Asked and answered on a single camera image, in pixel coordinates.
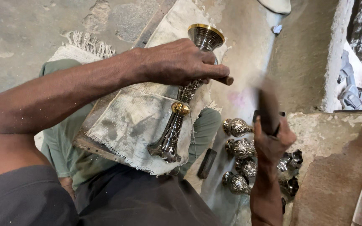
engraved metal pot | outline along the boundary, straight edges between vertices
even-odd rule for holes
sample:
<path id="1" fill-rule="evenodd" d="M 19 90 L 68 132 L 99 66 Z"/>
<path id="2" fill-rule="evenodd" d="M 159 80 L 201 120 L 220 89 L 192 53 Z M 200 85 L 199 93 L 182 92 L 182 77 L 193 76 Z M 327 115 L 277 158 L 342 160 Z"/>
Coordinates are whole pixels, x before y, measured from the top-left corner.
<path id="1" fill-rule="evenodd" d="M 288 169 L 288 165 L 291 162 L 291 154 L 285 152 L 283 154 L 283 157 L 280 159 L 279 163 L 277 164 L 276 168 L 280 171 L 280 172 L 284 172 Z"/>
<path id="2" fill-rule="evenodd" d="M 284 188 L 289 196 L 296 196 L 297 191 L 299 190 L 299 181 L 296 177 L 291 179 L 278 178 L 280 187 Z"/>
<path id="3" fill-rule="evenodd" d="M 223 131 L 227 135 L 233 135 L 234 137 L 242 137 L 245 134 L 253 133 L 254 127 L 249 126 L 244 120 L 235 118 L 235 119 L 226 119 L 223 122 Z"/>
<path id="4" fill-rule="evenodd" d="M 303 163 L 303 152 L 297 149 L 295 152 L 293 152 L 293 154 L 291 154 L 291 156 L 292 160 L 290 165 L 295 169 L 300 168 L 301 164 Z"/>
<path id="5" fill-rule="evenodd" d="M 256 156 L 254 141 L 249 142 L 246 138 L 241 140 L 229 139 L 226 142 L 226 152 L 238 159 Z"/>
<path id="6" fill-rule="evenodd" d="M 212 52 L 224 43 L 224 36 L 215 28 L 205 24 L 193 24 L 188 28 L 189 38 L 202 51 Z M 184 116 L 189 114 L 188 104 L 196 90 L 203 85 L 201 79 L 178 88 L 177 102 L 171 106 L 172 114 L 160 139 L 148 147 L 151 156 L 159 156 L 168 163 L 180 162 L 177 154 L 177 142 Z"/>
<path id="7" fill-rule="evenodd" d="M 251 194 L 251 188 L 242 175 L 234 175 L 232 172 L 226 172 L 223 175 L 222 184 L 223 186 L 228 187 L 230 192 L 235 195 Z"/>
<path id="8" fill-rule="evenodd" d="M 244 175 L 246 178 L 256 177 L 258 172 L 258 165 L 252 158 L 237 159 L 235 162 L 235 170 L 237 173 Z"/>

gold rim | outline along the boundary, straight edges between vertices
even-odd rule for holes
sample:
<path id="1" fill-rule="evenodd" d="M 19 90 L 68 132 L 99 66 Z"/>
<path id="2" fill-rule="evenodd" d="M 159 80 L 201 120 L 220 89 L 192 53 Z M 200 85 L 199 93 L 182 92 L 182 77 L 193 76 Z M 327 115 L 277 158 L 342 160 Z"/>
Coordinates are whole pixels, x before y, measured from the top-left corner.
<path id="1" fill-rule="evenodd" d="M 223 42 L 225 42 L 223 34 L 218 29 L 216 29 L 214 27 L 211 27 L 211 26 L 206 25 L 206 24 L 193 24 L 193 25 L 189 26 L 188 30 L 190 30 L 191 28 L 194 28 L 194 27 L 203 27 L 203 28 L 209 29 L 211 31 L 214 31 L 216 34 L 220 35 Z"/>

dark gray shirt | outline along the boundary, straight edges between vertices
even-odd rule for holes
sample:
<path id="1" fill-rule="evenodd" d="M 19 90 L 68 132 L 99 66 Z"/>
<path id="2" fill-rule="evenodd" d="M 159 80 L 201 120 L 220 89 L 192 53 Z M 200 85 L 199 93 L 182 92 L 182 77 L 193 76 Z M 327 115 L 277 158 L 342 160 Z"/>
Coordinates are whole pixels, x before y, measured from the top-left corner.
<path id="1" fill-rule="evenodd" d="M 82 184 L 75 204 L 52 167 L 0 175 L 0 225 L 220 225 L 186 180 L 121 164 Z"/>

hammer head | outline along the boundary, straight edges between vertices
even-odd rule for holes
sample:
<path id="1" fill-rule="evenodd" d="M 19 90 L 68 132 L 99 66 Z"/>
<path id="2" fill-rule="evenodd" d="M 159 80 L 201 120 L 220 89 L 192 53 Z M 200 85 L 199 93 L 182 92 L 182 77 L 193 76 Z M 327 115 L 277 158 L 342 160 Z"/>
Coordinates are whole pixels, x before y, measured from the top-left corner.
<path id="1" fill-rule="evenodd" d="M 274 83 L 265 77 L 258 88 L 259 115 L 261 116 L 262 130 L 267 135 L 276 136 L 279 129 L 279 102 L 276 98 Z"/>

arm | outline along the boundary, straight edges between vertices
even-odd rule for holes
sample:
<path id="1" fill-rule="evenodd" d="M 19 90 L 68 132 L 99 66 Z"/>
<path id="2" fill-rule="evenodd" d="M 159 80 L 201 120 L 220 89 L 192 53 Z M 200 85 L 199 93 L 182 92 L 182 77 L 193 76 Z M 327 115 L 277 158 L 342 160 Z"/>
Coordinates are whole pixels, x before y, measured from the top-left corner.
<path id="1" fill-rule="evenodd" d="M 189 39 L 60 70 L 0 94 L 0 174 L 46 164 L 33 136 L 84 105 L 140 82 L 184 85 L 194 79 L 222 78 L 228 67 Z"/>
<path id="2" fill-rule="evenodd" d="M 281 193 L 276 165 L 283 153 L 296 141 L 287 120 L 280 117 L 277 137 L 267 136 L 260 118 L 255 123 L 255 149 L 258 152 L 258 172 L 251 191 L 253 226 L 280 226 L 283 222 Z"/>

